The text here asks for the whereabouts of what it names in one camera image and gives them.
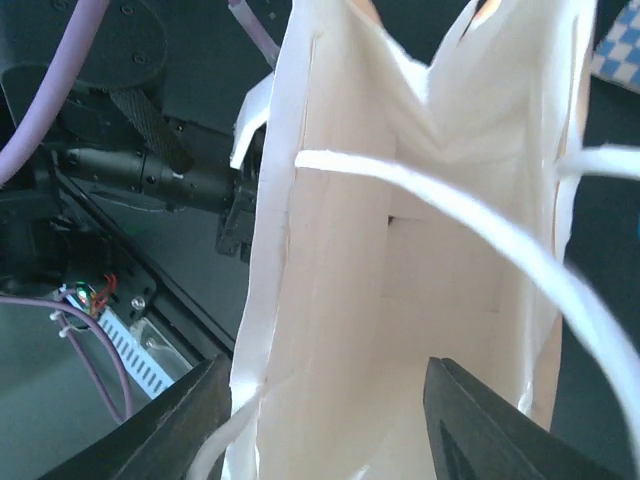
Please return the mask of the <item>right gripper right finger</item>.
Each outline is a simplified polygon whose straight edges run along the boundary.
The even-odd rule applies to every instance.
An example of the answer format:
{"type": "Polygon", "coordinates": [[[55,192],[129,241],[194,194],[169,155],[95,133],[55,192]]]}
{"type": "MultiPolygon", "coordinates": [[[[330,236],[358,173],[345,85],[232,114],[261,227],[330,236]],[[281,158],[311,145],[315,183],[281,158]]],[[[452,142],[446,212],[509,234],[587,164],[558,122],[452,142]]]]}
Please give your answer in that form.
{"type": "Polygon", "coordinates": [[[438,479],[617,479],[452,359],[429,359],[423,404],[438,479]]]}

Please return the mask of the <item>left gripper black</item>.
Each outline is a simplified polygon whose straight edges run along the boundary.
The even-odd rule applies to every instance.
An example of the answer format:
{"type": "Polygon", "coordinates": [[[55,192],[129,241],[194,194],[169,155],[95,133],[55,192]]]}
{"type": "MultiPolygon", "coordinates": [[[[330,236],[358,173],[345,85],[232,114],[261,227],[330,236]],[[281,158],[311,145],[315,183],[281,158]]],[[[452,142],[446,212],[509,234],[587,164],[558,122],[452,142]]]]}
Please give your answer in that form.
{"type": "Polygon", "coordinates": [[[258,129],[234,178],[231,204],[219,216],[215,243],[218,254],[229,257],[239,255],[241,260],[250,259],[264,139],[265,130],[258,129]]]}

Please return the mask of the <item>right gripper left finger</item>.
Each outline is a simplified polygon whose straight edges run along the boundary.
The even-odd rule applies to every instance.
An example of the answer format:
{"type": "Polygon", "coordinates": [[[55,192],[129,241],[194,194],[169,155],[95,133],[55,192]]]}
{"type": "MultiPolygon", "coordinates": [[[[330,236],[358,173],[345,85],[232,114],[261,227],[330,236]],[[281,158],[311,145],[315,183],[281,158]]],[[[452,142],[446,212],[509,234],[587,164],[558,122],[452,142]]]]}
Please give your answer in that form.
{"type": "Polygon", "coordinates": [[[231,361],[205,360],[123,425],[44,480],[183,479],[206,438],[230,417],[231,361]]]}

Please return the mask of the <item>orange paper bag white handles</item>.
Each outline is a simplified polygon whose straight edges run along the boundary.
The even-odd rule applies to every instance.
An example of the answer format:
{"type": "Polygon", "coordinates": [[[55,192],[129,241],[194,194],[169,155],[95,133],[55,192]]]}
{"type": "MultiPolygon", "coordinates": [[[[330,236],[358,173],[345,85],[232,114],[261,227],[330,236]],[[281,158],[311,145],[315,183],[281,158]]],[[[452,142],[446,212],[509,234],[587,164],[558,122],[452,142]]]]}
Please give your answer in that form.
{"type": "Polygon", "coordinates": [[[585,148],[593,1],[470,2],[433,61],[368,1],[293,4],[273,77],[230,419],[188,471],[431,479],[423,388],[448,356],[548,428],[569,325],[639,442],[639,358],[563,264],[585,148]]]}

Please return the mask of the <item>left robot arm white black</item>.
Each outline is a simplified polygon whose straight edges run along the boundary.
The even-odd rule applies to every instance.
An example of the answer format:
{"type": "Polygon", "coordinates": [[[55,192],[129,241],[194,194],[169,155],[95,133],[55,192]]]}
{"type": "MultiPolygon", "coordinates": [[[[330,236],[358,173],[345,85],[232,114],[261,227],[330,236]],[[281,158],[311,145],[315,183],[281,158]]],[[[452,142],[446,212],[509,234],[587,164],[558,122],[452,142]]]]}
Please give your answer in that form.
{"type": "Polygon", "coordinates": [[[1,291],[134,284],[134,248],[97,198],[218,219],[248,259],[264,133],[239,132],[268,62],[246,1],[1,5],[1,291]]]}

